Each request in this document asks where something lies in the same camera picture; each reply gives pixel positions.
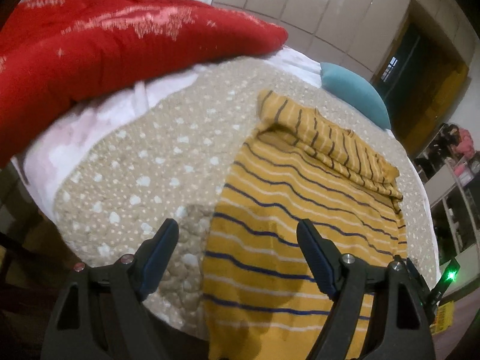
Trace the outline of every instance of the white bed sheet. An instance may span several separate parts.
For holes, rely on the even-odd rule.
[[[261,59],[316,88],[322,85],[320,63],[289,47]],[[112,131],[144,115],[167,96],[192,85],[206,66],[208,64],[197,64],[161,78],[138,81],[133,87],[80,103],[55,121],[28,149],[12,159],[40,210],[55,223],[55,195],[67,177],[75,181],[75,174],[71,173],[90,149]],[[428,197],[423,187],[421,190],[430,223],[438,280],[438,246]]]

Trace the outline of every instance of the polka dot blanket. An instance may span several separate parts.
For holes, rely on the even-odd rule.
[[[165,218],[176,219],[179,243],[158,291],[144,304],[171,326],[206,338],[201,302],[206,238],[229,166],[258,123],[256,97],[264,88],[318,108],[399,169],[408,254],[431,285],[431,232],[400,143],[324,90],[252,58],[208,68],[194,85],[90,150],[55,198],[58,228],[69,247],[90,266],[110,264],[134,253]]]

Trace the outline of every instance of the window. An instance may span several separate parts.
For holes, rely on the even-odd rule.
[[[396,59],[394,56],[392,57],[392,60],[388,64],[387,68],[383,72],[382,76],[380,79],[385,83],[390,76],[390,73],[392,73],[392,70],[394,69],[395,65],[397,64],[398,59]]]

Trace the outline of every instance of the yellow striped cloth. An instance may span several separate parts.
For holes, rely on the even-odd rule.
[[[297,244],[300,219],[371,264],[406,256],[397,168],[354,132],[272,91],[260,92],[258,113],[226,178],[203,262],[211,360],[307,357],[332,302]],[[359,355],[372,300],[364,297],[348,358]]]

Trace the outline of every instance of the pillow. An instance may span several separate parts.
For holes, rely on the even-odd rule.
[[[366,79],[337,64],[321,62],[320,66],[323,89],[355,107],[378,127],[391,129],[385,103]]]
[[[278,50],[287,32],[195,0],[30,0],[0,32],[0,168],[76,102],[195,63]]]

